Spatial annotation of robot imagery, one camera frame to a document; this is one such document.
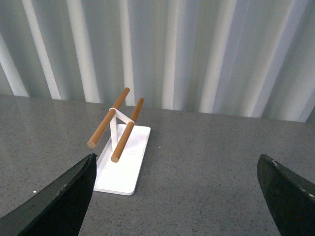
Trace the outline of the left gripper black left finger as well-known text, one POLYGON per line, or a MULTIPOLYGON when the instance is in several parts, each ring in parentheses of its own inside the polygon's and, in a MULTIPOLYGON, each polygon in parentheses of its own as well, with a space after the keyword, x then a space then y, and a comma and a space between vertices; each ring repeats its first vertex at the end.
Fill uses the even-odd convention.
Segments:
POLYGON ((89 154, 21 206, 0 219, 2 236, 76 236, 96 179, 96 155, 89 154))

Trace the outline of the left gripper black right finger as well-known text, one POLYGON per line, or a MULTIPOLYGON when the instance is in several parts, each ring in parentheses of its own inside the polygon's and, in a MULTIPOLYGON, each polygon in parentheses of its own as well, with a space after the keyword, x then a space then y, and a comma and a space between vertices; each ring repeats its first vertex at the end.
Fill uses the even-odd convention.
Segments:
POLYGON ((271 157, 257 164, 261 191, 282 236, 315 234, 315 185, 271 157))

